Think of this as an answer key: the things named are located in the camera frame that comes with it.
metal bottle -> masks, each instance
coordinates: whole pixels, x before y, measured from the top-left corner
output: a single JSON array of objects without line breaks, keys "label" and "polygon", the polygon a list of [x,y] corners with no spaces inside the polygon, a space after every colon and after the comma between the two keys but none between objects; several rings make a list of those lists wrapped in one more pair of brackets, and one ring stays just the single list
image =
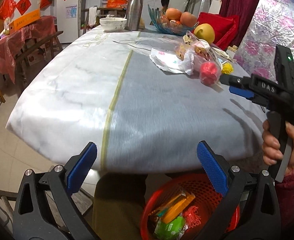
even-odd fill
[{"label": "metal bottle", "polygon": [[127,23],[125,26],[126,30],[137,31],[139,27],[141,11],[142,11],[143,0],[129,0],[127,4],[126,19]]}]

green package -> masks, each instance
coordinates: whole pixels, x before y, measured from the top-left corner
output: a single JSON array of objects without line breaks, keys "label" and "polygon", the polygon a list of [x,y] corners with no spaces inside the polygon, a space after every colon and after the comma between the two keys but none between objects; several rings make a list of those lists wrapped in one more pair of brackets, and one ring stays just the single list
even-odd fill
[{"label": "green package", "polygon": [[185,220],[183,217],[178,216],[168,224],[158,221],[155,235],[159,240],[174,240],[183,229]]}]

glass fruit bowl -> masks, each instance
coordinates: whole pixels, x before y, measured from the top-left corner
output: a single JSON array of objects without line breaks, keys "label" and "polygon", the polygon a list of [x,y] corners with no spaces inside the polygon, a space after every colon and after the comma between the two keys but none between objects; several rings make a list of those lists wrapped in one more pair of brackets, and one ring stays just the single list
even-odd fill
[{"label": "glass fruit bowl", "polygon": [[159,9],[151,9],[148,5],[148,12],[152,23],[161,33],[164,34],[183,36],[186,34],[187,31],[192,31],[198,25],[197,22],[193,27],[187,27],[185,25],[172,26],[171,24],[168,24],[168,21],[163,21]]}]

white towel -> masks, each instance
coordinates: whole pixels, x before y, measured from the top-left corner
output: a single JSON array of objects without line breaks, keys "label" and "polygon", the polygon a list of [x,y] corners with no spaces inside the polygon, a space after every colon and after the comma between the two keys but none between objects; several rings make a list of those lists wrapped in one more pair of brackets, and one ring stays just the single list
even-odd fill
[{"label": "white towel", "polygon": [[89,8],[89,20],[88,20],[88,25],[90,27],[92,27],[96,24],[96,18],[97,18],[97,7],[90,7]]}]

white bowl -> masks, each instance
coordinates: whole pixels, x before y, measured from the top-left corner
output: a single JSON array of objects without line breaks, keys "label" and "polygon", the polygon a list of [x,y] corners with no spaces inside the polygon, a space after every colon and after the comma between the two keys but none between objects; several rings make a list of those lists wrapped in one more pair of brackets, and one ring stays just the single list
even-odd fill
[{"label": "white bowl", "polygon": [[127,22],[125,18],[109,17],[99,20],[102,29],[106,32],[114,32],[122,30]]}]

